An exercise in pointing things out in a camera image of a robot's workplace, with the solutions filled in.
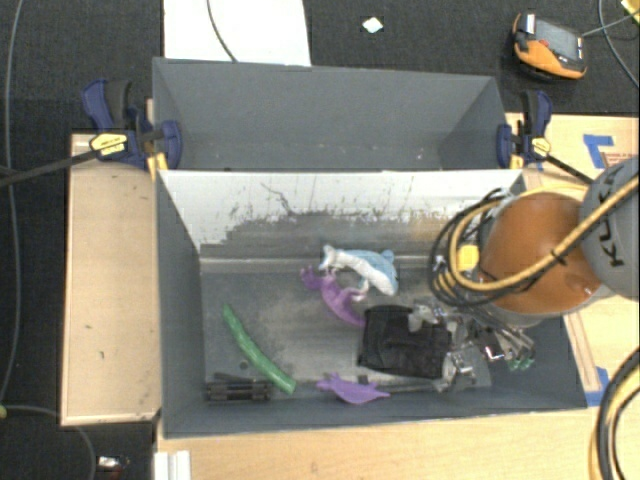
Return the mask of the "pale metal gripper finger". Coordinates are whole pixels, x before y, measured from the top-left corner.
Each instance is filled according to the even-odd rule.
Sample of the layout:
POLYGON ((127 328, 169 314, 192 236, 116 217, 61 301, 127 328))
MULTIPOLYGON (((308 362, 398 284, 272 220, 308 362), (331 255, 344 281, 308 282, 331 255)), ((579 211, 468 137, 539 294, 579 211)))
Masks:
POLYGON ((418 332, 424 325, 446 325, 448 313, 440 307, 432 308, 426 305, 416 306, 408 315, 408 330, 418 332))
POLYGON ((446 354, 442 375, 433 382, 439 393, 457 392, 492 386, 491 373, 478 349, 458 349, 446 354))

